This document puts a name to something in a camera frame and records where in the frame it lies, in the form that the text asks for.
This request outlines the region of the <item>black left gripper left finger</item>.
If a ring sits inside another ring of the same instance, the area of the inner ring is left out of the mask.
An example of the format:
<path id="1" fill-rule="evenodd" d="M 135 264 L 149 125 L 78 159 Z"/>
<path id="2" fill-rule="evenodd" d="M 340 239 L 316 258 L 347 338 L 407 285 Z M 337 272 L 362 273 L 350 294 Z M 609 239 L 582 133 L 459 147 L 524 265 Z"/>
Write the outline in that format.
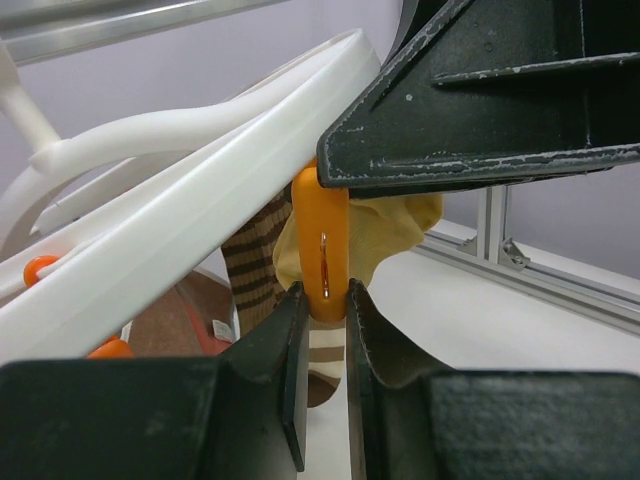
<path id="1" fill-rule="evenodd" d="M 293 479 L 304 468 L 309 306 L 292 285 L 213 357 L 1 370 L 5 479 Z"/>

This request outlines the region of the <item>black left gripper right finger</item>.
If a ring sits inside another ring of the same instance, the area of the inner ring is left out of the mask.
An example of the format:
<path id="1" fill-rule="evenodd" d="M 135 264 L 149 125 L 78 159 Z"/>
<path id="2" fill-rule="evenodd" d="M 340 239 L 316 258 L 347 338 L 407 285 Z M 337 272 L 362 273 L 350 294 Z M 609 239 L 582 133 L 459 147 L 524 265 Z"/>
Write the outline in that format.
<path id="1" fill-rule="evenodd" d="M 639 379 L 622 372 L 457 370 L 352 281 L 347 395 L 355 479 L 635 479 Z"/>

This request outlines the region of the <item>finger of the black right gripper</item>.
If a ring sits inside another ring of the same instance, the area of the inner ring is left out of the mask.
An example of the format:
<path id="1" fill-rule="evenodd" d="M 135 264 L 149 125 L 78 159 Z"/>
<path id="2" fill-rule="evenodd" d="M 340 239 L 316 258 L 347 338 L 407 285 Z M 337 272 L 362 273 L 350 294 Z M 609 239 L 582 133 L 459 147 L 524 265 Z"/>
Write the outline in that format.
<path id="1" fill-rule="evenodd" d="M 635 1 L 406 1 L 380 73 L 322 135 L 320 183 L 432 193 L 639 159 Z"/>

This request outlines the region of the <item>yellow beige sock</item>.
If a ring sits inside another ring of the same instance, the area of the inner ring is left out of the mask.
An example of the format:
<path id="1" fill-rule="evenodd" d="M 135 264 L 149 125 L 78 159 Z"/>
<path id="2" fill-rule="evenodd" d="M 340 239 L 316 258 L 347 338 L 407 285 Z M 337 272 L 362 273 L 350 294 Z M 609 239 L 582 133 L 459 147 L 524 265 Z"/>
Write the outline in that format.
<path id="1" fill-rule="evenodd" d="M 385 259 L 421 244 L 444 211 L 444 196 L 419 194 L 352 200 L 349 206 L 349 275 L 371 283 Z M 296 221 L 285 223 L 272 255 L 276 277 L 285 289 L 302 279 Z M 344 373 L 345 322 L 310 320 L 309 385 L 333 394 Z"/>

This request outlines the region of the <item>orange clothes peg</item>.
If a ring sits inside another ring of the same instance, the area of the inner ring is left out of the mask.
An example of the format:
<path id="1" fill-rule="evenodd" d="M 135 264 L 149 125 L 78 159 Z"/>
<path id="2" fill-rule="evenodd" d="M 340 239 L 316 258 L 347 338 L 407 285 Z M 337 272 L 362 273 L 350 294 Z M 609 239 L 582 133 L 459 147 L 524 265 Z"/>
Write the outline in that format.
<path id="1" fill-rule="evenodd" d="M 340 322 L 349 285 L 349 192 L 322 187 L 313 161 L 296 175 L 291 194 L 311 316 Z"/>

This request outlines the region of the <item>white round clip hanger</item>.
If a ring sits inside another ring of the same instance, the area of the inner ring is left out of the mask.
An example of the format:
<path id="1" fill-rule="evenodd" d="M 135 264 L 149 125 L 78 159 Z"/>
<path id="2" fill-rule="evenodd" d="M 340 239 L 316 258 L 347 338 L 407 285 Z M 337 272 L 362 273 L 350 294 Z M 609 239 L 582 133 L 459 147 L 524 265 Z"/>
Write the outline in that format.
<path id="1" fill-rule="evenodd" d="M 380 63 L 361 30 L 326 41 L 230 100 L 116 120 L 57 139 L 9 55 L 6 113 L 36 149 L 1 198 L 1 360 L 82 357 L 171 288 L 312 160 L 321 135 Z M 65 185 L 117 161 L 178 154 L 106 204 L 45 228 Z"/>

